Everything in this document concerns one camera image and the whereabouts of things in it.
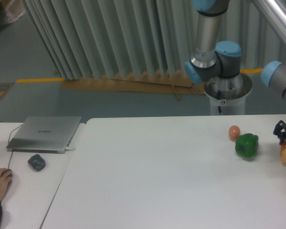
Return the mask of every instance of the black mouse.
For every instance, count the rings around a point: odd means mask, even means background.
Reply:
[[[45,160],[43,160],[43,158],[39,154],[35,154],[34,156],[31,156],[31,158],[28,160],[28,163],[37,172],[39,172],[46,166]]]
[[[10,171],[10,169],[5,170],[5,171],[2,173],[1,176],[3,176],[3,174],[6,173],[7,171]]]

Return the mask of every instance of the floor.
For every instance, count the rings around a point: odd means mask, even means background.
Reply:
[[[268,90],[259,74],[249,75],[253,90],[247,115],[286,114],[286,102]],[[57,78],[48,53],[27,15],[0,27],[0,83],[17,79]],[[205,95],[147,94],[60,89],[61,82],[15,83],[0,100],[0,121],[23,122],[32,115],[80,115],[82,122],[99,117],[209,115]]]

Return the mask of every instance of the silver laptop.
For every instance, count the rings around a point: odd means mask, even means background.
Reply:
[[[9,151],[64,153],[71,142],[81,117],[28,117],[7,145]]]

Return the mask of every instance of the sticker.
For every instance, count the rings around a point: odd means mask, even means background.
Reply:
[[[196,48],[195,58],[201,61],[210,61],[214,58],[214,49],[208,52],[203,52],[200,49]]]

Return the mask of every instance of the cardboard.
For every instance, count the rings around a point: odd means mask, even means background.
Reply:
[[[108,76],[103,75],[101,78],[109,79]],[[158,69],[155,72],[154,76],[150,76],[147,71],[143,72],[142,75],[136,78],[133,72],[130,72],[124,78],[117,73],[113,79],[115,80],[124,80],[124,81],[136,81],[136,82],[145,82],[145,83],[159,83],[159,84],[167,84],[167,85],[175,85],[175,86],[183,86],[183,87],[191,87],[192,81],[186,74],[183,74],[181,70],[177,70],[173,76],[170,76],[168,71],[166,71],[165,75],[160,74],[160,70]]]
[[[166,93],[176,94],[204,94],[204,85],[191,84],[190,87],[174,86],[159,83],[146,83],[127,80],[111,80],[111,79],[89,79],[65,80],[61,84],[62,89],[75,90],[95,90],[95,91],[120,91],[120,92],[145,92],[145,93]]]

